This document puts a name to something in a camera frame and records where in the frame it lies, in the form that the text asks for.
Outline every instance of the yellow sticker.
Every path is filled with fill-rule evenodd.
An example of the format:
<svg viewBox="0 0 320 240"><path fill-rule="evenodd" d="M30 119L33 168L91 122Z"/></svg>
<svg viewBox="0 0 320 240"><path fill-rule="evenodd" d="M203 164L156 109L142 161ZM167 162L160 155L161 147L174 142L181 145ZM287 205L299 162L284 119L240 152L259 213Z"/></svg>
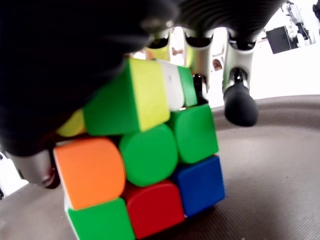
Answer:
<svg viewBox="0 0 320 240"><path fill-rule="evenodd" d="M73 115L66 121L56 133L63 137L73 137L85 132L85 121L82 109L73 113Z"/></svg>
<svg viewBox="0 0 320 240"><path fill-rule="evenodd" d="M145 132L169 120L163 69L159 62L129 59L139 128Z"/></svg>

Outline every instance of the white wall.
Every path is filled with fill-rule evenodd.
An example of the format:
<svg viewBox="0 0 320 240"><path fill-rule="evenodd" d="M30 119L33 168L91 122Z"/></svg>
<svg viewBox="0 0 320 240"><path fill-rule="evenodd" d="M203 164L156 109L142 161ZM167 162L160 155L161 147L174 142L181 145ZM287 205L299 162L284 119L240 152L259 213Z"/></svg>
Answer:
<svg viewBox="0 0 320 240"><path fill-rule="evenodd" d="M304 24L307 26L308 30L311 30L314 34L315 42L320 43L320 22L313 12L313 4L317 4L318 0L291 0L298 7L301 8L301 16L304 20Z"/></svg>

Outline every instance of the cube face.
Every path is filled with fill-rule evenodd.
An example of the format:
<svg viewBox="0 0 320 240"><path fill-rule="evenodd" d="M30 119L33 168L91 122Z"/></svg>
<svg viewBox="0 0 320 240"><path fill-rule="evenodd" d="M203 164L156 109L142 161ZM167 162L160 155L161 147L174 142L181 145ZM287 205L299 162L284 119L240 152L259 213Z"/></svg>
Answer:
<svg viewBox="0 0 320 240"><path fill-rule="evenodd" d="M134 240L125 202L122 198L66 213L80 240Z"/></svg>
<svg viewBox="0 0 320 240"><path fill-rule="evenodd" d="M194 164L218 152L216 130L208 104L173 112L167 124L175 135L182 163Z"/></svg>
<svg viewBox="0 0 320 240"><path fill-rule="evenodd" d="M125 167L117 147L107 138L78 140L56 147L54 153L72 209L112 201L122 194Z"/></svg>
<svg viewBox="0 0 320 240"><path fill-rule="evenodd" d="M172 179L179 187L187 217L213 206L225 197L218 156L178 169Z"/></svg>
<svg viewBox="0 0 320 240"><path fill-rule="evenodd" d="M137 239L161 232L185 219L179 190L168 180L143 188L129 185L123 197Z"/></svg>
<svg viewBox="0 0 320 240"><path fill-rule="evenodd" d="M168 178L178 163L175 137L165 124L146 132L125 135L119 149L127 179L140 187Z"/></svg>
<svg viewBox="0 0 320 240"><path fill-rule="evenodd" d="M133 92L141 132L169 120L163 70L156 61L130 58Z"/></svg>

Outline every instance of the green cube piece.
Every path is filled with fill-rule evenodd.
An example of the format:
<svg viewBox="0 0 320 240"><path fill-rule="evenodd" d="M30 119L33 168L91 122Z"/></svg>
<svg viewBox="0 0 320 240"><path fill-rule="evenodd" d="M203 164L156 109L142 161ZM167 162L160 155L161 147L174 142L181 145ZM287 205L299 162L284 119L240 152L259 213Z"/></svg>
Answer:
<svg viewBox="0 0 320 240"><path fill-rule="evenodd" d="M66 209L79 240L134 240L122 198L81 210Z"/></svg>
<svg viewBox="0 0 320 240"><path fill-rule="evenodd" d="M139 187L168 178L178 164L178 150L172 130L161 124L146 132L124 135L119 150L126 178Z"/></svg>
<svg viewBox="0 0 320 240"><path fill-rule="evenodd" d="M83 108L86 130L93 136L139 131L129 63L115 79L102 86Z"/></svg>
<svg viewBox="0 0 320 240"><path fill-rule="evenodd" d="M184 95L184 105L186 107L196 106L198 104L198 100L194 85L194 78L190 69L184 66L178 66L178 71Z"/></svg>
<svg viewBox="0 0 320 240"><path fill-rule="evenodd" d="M170 110L161 64L127 59L122 73L83 107L83 116L92 136L145 132L167 122Z"/></svg>
<svg viewBox="0 0 320 240"><path fill-rule="evenodd" d="M180 162L194 164L219 151L208 104L172 112L167 124L174 133Z"/></svg>

